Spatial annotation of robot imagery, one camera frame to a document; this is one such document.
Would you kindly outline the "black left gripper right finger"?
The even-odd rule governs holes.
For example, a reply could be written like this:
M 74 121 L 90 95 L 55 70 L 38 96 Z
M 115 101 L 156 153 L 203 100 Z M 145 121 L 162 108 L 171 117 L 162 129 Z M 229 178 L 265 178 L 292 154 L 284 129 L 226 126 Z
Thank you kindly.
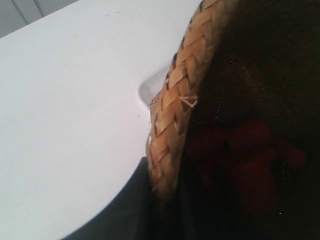
M 178 176 L 179 223 L 184 240 L 224 240 L 224 213 L 219 198 L 209 192 L 200 174 L 183 161 Z

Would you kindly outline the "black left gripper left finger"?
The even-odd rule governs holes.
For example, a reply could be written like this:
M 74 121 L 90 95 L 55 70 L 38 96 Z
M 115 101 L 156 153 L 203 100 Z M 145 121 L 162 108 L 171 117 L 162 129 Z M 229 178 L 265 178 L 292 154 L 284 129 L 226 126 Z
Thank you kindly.
M 155 220 L 148 162 L 142 157 L 117 196 L 66 240 L 154 240 Z

